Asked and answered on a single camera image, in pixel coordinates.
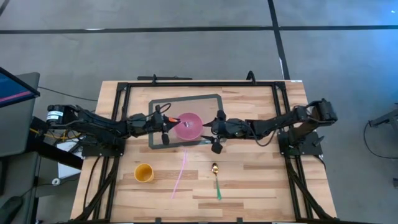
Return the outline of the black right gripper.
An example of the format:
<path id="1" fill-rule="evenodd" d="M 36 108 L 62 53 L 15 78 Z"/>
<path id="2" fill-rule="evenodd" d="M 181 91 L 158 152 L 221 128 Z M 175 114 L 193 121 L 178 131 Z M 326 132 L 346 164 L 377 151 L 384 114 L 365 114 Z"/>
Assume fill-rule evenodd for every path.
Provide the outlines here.
<path id="1" fill-rule="evenodd" d="M 226 119 L 223 110 L 218 110 L 216 118 L 203 126 L 211 126 L 211 132 L 215 137 L 201 137 L 212 142 L 211 150 L 216 154 L 220 154 L 223 149 L 220 143 L 221 139 L 246 139 L 249 134 L 249 128 L 243 120 Z"/>

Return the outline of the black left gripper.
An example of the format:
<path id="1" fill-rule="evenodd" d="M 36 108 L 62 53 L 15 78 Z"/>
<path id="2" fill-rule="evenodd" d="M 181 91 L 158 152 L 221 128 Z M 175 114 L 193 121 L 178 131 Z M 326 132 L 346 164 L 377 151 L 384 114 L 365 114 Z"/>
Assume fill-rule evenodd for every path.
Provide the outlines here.
<path id="1" fill-rule="evenodd" d="M 170 143 L 168 131 L 180 124 L 179 118 L 166 117 L 168 122 L 164 121 L 165 116 L 162 114 L 161 110 L 166 106 L 168 108 L 170 107 L 170 105 L 157 105 L 151 118 L 152 124 L 154 126 L 154 132 L 162 133 L 161 138 L 163 145 L 169 145 Z"/>

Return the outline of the metal fork with orange handle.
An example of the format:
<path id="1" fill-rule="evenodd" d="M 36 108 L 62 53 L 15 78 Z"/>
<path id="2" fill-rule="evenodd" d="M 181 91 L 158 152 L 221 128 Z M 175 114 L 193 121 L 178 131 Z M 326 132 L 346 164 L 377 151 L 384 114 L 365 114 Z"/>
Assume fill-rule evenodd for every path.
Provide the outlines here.
<path id="1" fill-rule="evenodd" d="M 172 129 L 178 125 L 182 125 L 183 127 L 190 128 L 193 126 L 193 121 L 181 121 L 179 118 L 168 118 L 167 126 Z"/>

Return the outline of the pink plastic bowl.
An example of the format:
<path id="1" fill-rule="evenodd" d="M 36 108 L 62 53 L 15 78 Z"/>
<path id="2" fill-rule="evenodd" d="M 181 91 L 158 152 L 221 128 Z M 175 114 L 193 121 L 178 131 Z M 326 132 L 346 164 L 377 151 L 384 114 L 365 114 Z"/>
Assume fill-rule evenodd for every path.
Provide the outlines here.
<path id="1" fill-rule="evenodd" d="M 195 113 L 183 113 L 178 116 L 180 123 L 173 128 L 176 136 L 185 141 L 192 141 L 201 136 L 203 121 Z"/>

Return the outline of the metal spoon with green handle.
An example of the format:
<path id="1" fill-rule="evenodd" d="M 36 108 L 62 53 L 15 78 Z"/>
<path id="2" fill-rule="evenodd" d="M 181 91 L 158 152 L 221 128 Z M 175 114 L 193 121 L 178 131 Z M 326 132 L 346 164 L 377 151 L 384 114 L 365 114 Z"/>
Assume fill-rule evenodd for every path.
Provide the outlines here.
<path id="1" fill-rule="evenodd" d="M 218 167 L 217 163 L 212 164 L 211 171 L 215 175 L 217 199 L 222 200 L 222 195 L 221 195 L 220 186 L 219 186 L 219 182 L 218 182 L 219 167 Z"/>

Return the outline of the pink drinking straw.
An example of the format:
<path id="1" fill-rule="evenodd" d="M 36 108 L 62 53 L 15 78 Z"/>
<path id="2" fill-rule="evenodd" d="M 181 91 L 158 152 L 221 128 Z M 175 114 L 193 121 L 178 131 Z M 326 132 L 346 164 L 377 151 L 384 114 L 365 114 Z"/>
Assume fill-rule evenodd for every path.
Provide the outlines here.
<path id="1" fill-rule="evenodd" d="M 176 191 L 178 189 L 178 185 L 179 185 L 180 180 L 182 178 L 182 174 L 184 172 L 186 162 L 187 162 L 187 149 L 184 149 L 182 166 L 181 166 L 180 172 L 178 173 L 178 177 L 177 177 L 177 180 L 175 182 L 175 185 L 174 185 L 174 188 L 173 188 L 173 191 L 172 191 L 170 199 L 174 199 L 174 197 L 175 197 L 175 193 L 176 193 Z"/>

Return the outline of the yellow plastic cup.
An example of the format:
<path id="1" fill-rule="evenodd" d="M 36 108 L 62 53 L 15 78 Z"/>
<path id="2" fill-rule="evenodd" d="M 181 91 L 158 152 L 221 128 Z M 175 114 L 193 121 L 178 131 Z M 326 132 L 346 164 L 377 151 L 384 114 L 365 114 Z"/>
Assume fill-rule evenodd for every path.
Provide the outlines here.
<path id="1" fill-rule="evenodd" d="M 154 179 L 154 170 L 149 164 L 139 164 L 134 170 L 134 178 L 141 183 Z"/>

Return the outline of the translucent mat with dark border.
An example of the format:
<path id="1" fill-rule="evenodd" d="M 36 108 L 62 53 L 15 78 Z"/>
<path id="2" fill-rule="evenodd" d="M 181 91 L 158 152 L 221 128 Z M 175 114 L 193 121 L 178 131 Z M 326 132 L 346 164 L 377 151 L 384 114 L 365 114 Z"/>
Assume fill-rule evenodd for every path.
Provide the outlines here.
<path id="1" fill-rule="evenodd" d="M 195 113 L 199 115 L 203 124 L 212 121 L 218 110 L 223 108 L 222 99 L 220 95 L 198 95 L 186 96 L 180 98 L 166 98 L 159 100 L 152 100 L 149 103 L 149 111 L 153 112 L 157 105 L 170 105 L 164 107 L 161 111 L 164 115 L 172 118 L 178 118 L 183 113 Z M 149 135 L 149 147 L 151 149 L 167 149 L 182 146 L 195 146 L 199 144 L 209 144 L 210 141 L 203 139 L 201 136 L 211 136 L 211 128 L 203 126 L 203 132 L 200 137 L 192 141 L 185 141 L 178 138 L 173 129 L 168 132 L 170 143 L 169 145 L 162 144 L 161 133 L 154 133 Z"/>

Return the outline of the monitor with blue screen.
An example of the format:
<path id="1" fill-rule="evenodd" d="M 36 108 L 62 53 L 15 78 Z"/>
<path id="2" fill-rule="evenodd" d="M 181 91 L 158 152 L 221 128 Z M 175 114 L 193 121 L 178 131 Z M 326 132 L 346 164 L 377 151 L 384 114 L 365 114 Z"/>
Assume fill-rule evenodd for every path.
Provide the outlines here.
<path id="1" fill-rule="evenodd" d="M 39 96 L 35 88 L 0 67 L 0 108 Z"/>

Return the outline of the grey metal stand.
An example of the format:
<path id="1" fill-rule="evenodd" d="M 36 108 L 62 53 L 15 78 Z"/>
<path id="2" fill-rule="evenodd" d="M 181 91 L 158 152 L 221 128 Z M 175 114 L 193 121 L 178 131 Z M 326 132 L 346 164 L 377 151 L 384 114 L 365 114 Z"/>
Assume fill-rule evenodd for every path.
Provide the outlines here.
<path id="1" fill-rule="evenodd" d="M 377 127 L 380 124 L 391 124 L 393 128 L 398 128 L 398 104 L 397 108 L 393 109 L 391 112 L 388 112 L 376 119 L 369 120 L 370 127 Z"/>

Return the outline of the black metal table frame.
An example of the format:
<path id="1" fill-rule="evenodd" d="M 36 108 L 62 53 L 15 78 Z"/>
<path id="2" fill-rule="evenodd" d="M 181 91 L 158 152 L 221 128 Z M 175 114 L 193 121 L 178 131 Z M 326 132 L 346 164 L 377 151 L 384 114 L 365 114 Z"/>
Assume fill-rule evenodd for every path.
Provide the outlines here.
<path id="1" fill-rule="evenodd" d="M 148 113 L 152 100 L 197 95 L 220 95 L 228 117 L 269 119 L 287 108 L 304 105 L 303 83 L 286 81 L 286 93 L 248 80 L 168 81 L 153 85 L 134 82 L 131 91 L 118 92 L 116 81 L 105 81 L 99 93 L 96 112 L 106 118 Z M 265 138 L 261 147 L 254 141 L 229 140 L 221 154 L 210 145 L 153 150 L 147 136 L 131 138 L 119 160 L 110 220 L 112 222 L 289 222 L 295 220 L 292 196 L 276 138 Z M 170 199 L 180 172 L 184 149 L 187 162 L 174 199 Z M 219 167 L 218 182 L 222 200 L 217 199 L 212 164 Z M 139 164 L 154 170 L 151 182 L 134 178 Z"/>

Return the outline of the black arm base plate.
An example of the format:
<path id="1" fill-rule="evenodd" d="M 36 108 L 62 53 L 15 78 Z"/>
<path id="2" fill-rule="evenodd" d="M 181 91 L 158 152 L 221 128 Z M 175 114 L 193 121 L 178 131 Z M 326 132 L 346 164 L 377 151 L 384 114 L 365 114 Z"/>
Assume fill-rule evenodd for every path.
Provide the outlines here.
<path id="1" fill-rule="evenodd" d="M 324 137 L 319 137 L 316 131 L 306 135 L 296 143 L 290 142 L 288 132 L 277 135 L 280 153 L 288 156 L 320 156 L 323 154 L 320 144 L 323 139 Z"/>
<path id="2" fill-rule="evenodd" d="M 83 157 L 119 157 L 124 155 L 126 140 L 116 138 L 112 143 L 103 143 L 88 136 L 79 144 L 83 147 L 81 152 Z"/>

